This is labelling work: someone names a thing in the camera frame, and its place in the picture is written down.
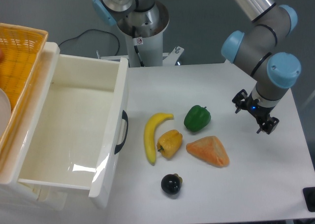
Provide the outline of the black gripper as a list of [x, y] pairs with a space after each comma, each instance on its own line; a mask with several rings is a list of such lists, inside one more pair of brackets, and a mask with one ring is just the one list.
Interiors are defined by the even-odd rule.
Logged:
[[270, 116], [271, 108], [263, 107], [258, 104], [258, 99], [253, 99], [252, 96], [248, 96], [247, 92], [242, 89], [232, 99], [235, 104], [235, 113], [239, 113], [241, 110], [247, 110], [255, 119], [259, 125], [257, 134], [264, 132], [270, 134], [277, 127], [280, 120]]

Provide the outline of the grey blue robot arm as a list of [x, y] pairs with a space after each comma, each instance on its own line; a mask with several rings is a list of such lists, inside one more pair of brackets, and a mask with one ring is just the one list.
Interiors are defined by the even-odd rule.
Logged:
[[[287, 37], [298, 22], [295, 10], [274, 0], [235, 0], [254, 24], [250, 33], [233, 32], [224, 42], [221, 54], [256, 80], [248, 94], [240, 91], [233, 103], [246, 110], [271, 133], [279, 120], [270, 115], [301, 72], [299, 60], [291, 54], [271, 50]], [[92, 0], [100, 19], [117, 26], [126, 38], [131, 67], [174, 65], [176, 53], [163, 56], [163, 32], [169, 24], [166, 7], [157, 0]]]

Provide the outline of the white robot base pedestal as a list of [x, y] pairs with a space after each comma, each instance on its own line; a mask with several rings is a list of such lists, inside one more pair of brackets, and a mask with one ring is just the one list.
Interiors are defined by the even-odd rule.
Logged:
[[169, 24], [166, 7], [156, 1], [145, 12], [131, 12], [119, 20], [117, 27], [124, 35], [129, 67], [172, 66], [178, 63], [184, 48], [176, 46], [163, 52], [163, 33]]

